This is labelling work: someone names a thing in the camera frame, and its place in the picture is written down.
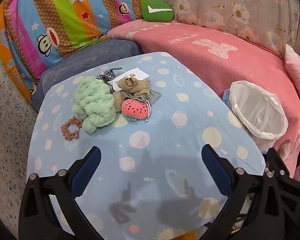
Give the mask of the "bin with white liner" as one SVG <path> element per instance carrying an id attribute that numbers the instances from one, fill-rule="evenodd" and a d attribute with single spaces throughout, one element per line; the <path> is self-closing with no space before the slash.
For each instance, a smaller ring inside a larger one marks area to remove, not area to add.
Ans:
<path id="1" fill-rule="evenodd" d="M 288 119 L 276 94 L 248 81 L 235 81 L 224 98 L 262 153 L 285 135 Z"/>

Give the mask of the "brown hair scrunchie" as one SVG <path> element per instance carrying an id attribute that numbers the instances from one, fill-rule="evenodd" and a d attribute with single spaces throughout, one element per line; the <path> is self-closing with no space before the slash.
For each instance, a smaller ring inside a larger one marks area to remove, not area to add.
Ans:
<path id="1" fill-rule="evenodd" d="M 62 124 L 61 133 L 66 141 L 77 140 L 81 128 L 82 121 L 73 116 L 66 123 Z"/>

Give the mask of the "light blue planet tablecloth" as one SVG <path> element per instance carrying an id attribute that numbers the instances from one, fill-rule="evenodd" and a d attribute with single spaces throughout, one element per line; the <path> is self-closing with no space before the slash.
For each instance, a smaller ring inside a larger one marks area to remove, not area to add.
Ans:
<path id="1" fill-rule="evenodd" d="M 114 122 L 67 141 L 61 126 L 72 116 L 85 77 L 138 68 L 161 94 L 148 121 Z M 171 239 L 214 219 L 226 202 L 200 152 L 209 144 L 234 167 L 264 172 L 264 158 L 217 94 L 167 53 L 118 60 L 57 82 L 46 93 L 30 143 L 27 172 L 54 175 L 93 147 L 102 160 L 77 203 L 105 239 Z"/>

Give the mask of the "grey plastic packet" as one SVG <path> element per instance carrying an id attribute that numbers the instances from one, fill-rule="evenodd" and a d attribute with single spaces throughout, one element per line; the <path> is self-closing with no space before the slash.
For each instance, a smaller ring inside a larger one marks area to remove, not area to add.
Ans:
<path id="1" fill-rule="evenodd" d="M 160 98 L 161 98 L 161 93 L 156 92 L 156 91 L 151 89 L 149 97 L 148 97 L 147 100 L 149 101 L 149 104 L 151 106 L 153 106 Z"/>

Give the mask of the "colourful monkey print pillow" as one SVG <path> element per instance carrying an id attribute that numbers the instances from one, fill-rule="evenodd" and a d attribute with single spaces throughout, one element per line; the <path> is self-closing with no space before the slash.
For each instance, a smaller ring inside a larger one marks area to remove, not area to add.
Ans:
<path id="1" fill-rule="evenodd" d="M 144 0 L 3 0 L 0 58 L 30 101 L 47 69 L 103 41 L 111 28 L 141 18 Z"/>

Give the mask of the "small pink cushion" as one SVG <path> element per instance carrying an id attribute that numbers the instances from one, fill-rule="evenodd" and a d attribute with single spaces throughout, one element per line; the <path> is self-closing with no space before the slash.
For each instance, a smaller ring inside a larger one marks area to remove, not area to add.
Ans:
<path id="1" fill-rule="evenodd" d="M 300 96 L 300 56 L 288 44 L 285 46 L 285 68 Z"/>

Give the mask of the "mint green chunky knit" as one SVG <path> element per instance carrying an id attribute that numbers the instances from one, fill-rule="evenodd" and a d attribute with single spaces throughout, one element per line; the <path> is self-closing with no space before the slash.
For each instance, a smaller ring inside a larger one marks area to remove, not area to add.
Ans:
<path id="1" fill-rule="evenodd" d="M 87 133 L 111 124 L 116 116 L 114 97 L 103 80 L 95 76 L 85 77 L 77 87 L 72 111 L 82 120 Z"/>

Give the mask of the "watermelon coin pouch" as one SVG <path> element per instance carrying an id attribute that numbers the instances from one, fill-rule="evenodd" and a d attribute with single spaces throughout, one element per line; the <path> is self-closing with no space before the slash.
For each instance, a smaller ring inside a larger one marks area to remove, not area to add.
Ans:
<path id="1" fill-rule="evenodd" d="M 147 122 L 151 114 L 151 107 L 147 101 L 127 99 L 121 105 L 121 112 L 129 120 Z"/>

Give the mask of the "pink blanket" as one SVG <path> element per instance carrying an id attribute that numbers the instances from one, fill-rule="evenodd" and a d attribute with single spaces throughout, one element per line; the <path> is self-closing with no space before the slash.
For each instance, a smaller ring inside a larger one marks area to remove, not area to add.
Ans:
<path id="1" fill-rule="evenodd" d="M 241 80 L 276 94 L 288 129 L 274 147 L 294 177 L 300 151 L 300 97 L 281 57 L 237 36 L 178 22 L 136 20 L 111 29 L 107 38 L 135 41 L 144 53 L 169 53 L 219 96 Z"/>

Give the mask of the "white paper tag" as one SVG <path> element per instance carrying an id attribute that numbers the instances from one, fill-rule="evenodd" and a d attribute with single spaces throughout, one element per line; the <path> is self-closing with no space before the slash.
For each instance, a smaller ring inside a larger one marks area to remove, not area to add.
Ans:
<path id="1" fill-rule="evenodd" d="M 140 70 L 139 68 L 134 68 L 131 69 L 117 77 L 115 77 L 113 80 L 108 81 L 108 84 L 112 86 L 114 91 L 120 91 L 121 88 L 117 85 L 118 81 L 123 79 L 123 78 L 130 78 L 130 77 L 134 77 L 139 81 L 145 80 L 146 78 L 149 77 L 149 75 L 145 72 L 143 72 L 142 70 Z"/>

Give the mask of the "grey floral pillow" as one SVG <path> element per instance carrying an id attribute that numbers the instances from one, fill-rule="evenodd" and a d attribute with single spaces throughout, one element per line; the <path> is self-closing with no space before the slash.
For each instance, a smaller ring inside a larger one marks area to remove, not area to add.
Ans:
<path id="1" fill-rule="evenodd" d="M 178 22 L 231 33 L 279 55 L 293 47 L 299 27 L 299 0 L 161 0 Z"/>

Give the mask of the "black white patterned hairband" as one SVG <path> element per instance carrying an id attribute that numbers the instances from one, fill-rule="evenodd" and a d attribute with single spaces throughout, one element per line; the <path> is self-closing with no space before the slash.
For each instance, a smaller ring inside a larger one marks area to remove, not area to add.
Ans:
<path id="1" fill-rule="evenodd" d="M 121 70 L 122 67 L 119 68 L 110 68 L 108 70 L 103 70 L 97 75 L 97 79 L 102 80 L 103 82 L 109 82 L 116 77 L 115 71 Z"/>

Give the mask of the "blue grey velvet cushion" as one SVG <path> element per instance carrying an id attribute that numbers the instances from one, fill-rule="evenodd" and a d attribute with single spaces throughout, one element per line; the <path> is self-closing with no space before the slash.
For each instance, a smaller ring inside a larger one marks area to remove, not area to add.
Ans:
<path id="1" fill-rule="evenodd" d="M 73 53 L 43 72 L 32 99 L 33 109 L 39 111 L 52 86 L 91 68 L 142 53 L 138 43 L 120 39 L 104 40 Z"/>

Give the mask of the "green round cushion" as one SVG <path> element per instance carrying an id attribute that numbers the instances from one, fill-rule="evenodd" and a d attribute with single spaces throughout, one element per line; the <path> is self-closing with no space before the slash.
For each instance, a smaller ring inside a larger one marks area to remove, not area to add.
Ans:
<path id="1" fill-rule="evenodd" d="M 146 0 L 141 5 L 141 16 L 147 22 L 171 22 L 174 18 L 172 7 L 161 0 Z"/>

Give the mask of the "beige stocking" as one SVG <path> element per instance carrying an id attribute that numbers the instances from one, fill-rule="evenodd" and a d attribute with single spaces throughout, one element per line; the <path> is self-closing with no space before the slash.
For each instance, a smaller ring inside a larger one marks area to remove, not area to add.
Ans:
<path id="1" fill-rule="evenodd" d="M 149 80 L 139 81 L 134 77 L 124 77 L 117 82 L 119 91 L 115 91 L 114 107 L 116 113 L 121 112 L 122 103 L 132 96 L 133 99 L 149 99 L 151 95 L 151 83 Z"/>

